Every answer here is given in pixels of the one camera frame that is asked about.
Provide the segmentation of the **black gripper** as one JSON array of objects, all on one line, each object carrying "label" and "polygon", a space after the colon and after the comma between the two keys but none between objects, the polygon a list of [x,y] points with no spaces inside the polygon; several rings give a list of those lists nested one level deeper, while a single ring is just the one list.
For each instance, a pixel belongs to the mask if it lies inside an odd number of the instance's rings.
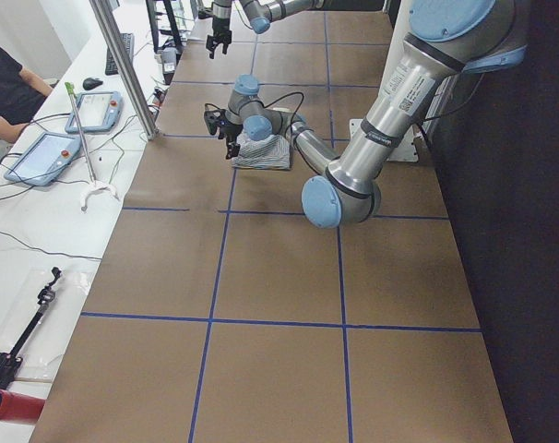
[{"label": "black gripper", "polygon": [[231,20],[229,18],[214,17],[212,19],[213,35],[208,35],[206,40],[206,48],[210,58],[215,57],[219,46],[224,55],[228,53],[228,48],[232,43],[230,23]]},{"label": "black gripper", "polygon": [[224,120],[219,123],[219,132],[219,139],[224,139],[226,143],[225,159],[230,160],[237,157],[241,148],[238,143],[238,136],[243,132],[243,126]]}]

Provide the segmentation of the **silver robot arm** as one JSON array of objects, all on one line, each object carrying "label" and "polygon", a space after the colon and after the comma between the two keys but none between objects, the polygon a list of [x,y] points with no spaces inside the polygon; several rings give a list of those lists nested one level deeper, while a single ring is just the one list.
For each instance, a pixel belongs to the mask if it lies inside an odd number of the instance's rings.
[{"label": "silver robot arm", "polygon": [[442,81],[460,73],[485,73],[518,65],[527,48],[528,1],[413,1],[409,31],[398,65],[373,106],[336,153],[297,113],[271,110],[250,75],[235,81],[225,109],[206,111],[210,134],[238,155],[237,138],[271,135],[287,139],[316,173],[303,186],[307,219],[320,228],[363,222],[376,214],[381,193],[375,182],[407,131],[425,117]]},{"label": "silver robot arm", "polygon": [[[270,28],[272,22],[283,20],[302,11],[319,10],[324,6],[325,1],[277,0],[267,4],[261,4],[259,1],[240,1],[240,4],[250,28],[255,34],[262,34]],[[231,16],[232,0],[213,1],[203,13],[204,18],[212,18],[212,32],[206,39],[210,59],[215,57],[216,49],[219,46],[222,46],[222,53],[226,54],[232,43]]]}]

